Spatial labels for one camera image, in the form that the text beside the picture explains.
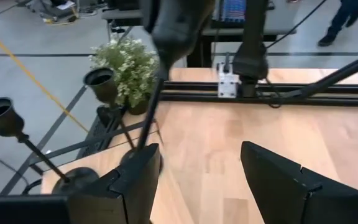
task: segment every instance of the flower pot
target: flower pot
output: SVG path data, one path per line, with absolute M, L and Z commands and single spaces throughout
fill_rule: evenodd
M 147 111 L 147 108 L 149 107 L 149 99 L 140 101 L 135 107 L 129 106 L 128 112 L 132 115 L 140 115 L 144 114 Z
M 113 75 L 114 71 L 110 68 L 97 68 L 88 72 L 83 82 L 93 90 L 100 102 L 113 105 L 117 97 Z

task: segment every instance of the black pants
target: black pants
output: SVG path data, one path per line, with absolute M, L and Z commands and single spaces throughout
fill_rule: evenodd
M 328 35 L 337 35 L 349 16 L 358 10 L 358 0 L 341 0 L 341 7 L 331 21 Z

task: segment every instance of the potted plant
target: potted plant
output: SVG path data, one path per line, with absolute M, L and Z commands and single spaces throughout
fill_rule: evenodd
M 115 38 L 108 44 L 92 49 L 95 50 L 95 56 L 90 57 L 92 68 L 108 67 L 114 70 L 116 103 L 127 103 L 130 114 L 145 113 L 155 83 L 157 54 L 146 51 L 142 41 L 132 37 Z

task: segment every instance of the black bell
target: black bell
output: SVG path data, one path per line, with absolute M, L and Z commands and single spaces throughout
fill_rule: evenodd
M 24 128 L 23 119 L 15 112 L 12 100 L 0 98 L 0 136 L 18 137 Z
M 117 86 L 110 68 L 97 68 L 88 72 L 84 84 L 91 87 L 96 98 L 105 104 L 113 105 L 117 97 Z

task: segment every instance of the metal bracket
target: metal bracket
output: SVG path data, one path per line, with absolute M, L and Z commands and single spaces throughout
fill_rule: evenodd
M 220 63 L 217 67 L 219 75 L 218 98 L 237 97 L 238 76 L 233 74 L 231 63 Z

